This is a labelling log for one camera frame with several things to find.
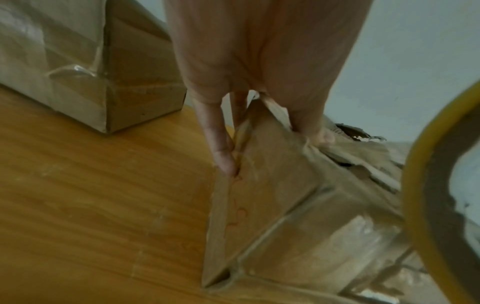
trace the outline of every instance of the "wood grain surface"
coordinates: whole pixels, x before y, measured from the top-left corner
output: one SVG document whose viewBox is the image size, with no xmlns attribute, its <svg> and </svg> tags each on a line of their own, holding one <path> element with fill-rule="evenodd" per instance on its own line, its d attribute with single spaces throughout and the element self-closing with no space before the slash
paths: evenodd
<svg viewBox="0 0 480 304">
<path fill-rule="evenodd" d="M 214 169 L 194 112 L 102 135 L 0 88 L 1 303 L 233 303 L 200 289 Z"/>
</svg>

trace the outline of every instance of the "crumpled cardboard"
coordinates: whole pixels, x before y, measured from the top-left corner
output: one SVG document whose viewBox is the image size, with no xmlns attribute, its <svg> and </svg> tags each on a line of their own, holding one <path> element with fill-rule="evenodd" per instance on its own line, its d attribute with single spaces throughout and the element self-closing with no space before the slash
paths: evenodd
<svg viewBox="0 0 480 304">
<path fill-rule="evenodd" d="M 181 109 L 163 25 L 135 0 L 3 0 L 0 84 L 102 132 Z"/>
<path fill-rule="evenodd" d="M 441 298 L 423 269 L 395 264 L 412 250 L 400 210 L 401 165 L 393 161 L 400 152 L 340 132 L 337 144 L 313 147 L 284 114 L 252 101 L 236 131 L 240 171 L 216 178 L 203 287 L 274 303 L 361 302 L 379 298 L 371 283 L 397 265 L 403 268 L 382 283 L 398 288 L 396 302 L 385 303 L 423 304 L 416 295 L 425 288 L 413 288 L 408 276 Z"/>
</svg>

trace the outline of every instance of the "white wall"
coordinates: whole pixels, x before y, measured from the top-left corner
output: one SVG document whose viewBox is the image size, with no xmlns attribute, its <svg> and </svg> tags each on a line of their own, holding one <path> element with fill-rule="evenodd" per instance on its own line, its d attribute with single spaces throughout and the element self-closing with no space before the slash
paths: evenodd
<svg viewBox="0 0 480 304">
<path fill-rule="evenodd" d="M 165 20 L 161 0 L 139 1 Z M 480 79 L 479 16 L 480 0 L 376 0 L 326 113 L 391 141 L 414 140 Z"/>
</svg>

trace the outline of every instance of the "cardboard box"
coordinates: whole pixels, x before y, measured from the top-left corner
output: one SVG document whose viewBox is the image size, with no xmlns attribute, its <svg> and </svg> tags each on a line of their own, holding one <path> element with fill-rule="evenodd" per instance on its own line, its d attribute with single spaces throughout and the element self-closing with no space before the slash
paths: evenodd
<svg viewBox="0 0 480 304">
<path fill-rule="evenodd" d="M 102 132 L 182 108 L 172 44 L 135 0 L 4 0 L 0 83 Z"/>
<path fill-rule="evenodd" d="M 390 266 L 373 266 L 388 252 L 410 250 L 402 238 L 402 170 L 383 144 L 344 134 L 320 151 L 272 112 L 251 103 L 234 139 L 239 175 L 217 175 L 203 287 L 275 303 L 367 300 L 355 282 Z"/>
</svg>

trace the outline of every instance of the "brown cardboard box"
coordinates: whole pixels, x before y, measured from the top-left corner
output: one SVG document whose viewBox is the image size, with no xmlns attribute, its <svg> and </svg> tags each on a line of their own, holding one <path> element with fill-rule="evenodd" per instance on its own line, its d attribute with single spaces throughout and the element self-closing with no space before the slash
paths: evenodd
<svg viewBox="0 0 480 304">
<path fill-rule="evenodd" d="M 337 144 L 321 152 L 285 127 L 288 119 L 280 121 L 253 101 L 236 132 L 240 172 L 217 175 L 202 285 L 275 303 L 334 303 L 338 294 L 366 299 L 358 284 L 392 265 L 374 262 L 411 249 L 401 169 L 382 144 L 337 134 Z"/>
<path fill-rule="evenodd" d="M 182 108 L 169 36 L 135 0 L 3 0 L 0 83 L 102 132 Z"/>
</svg>

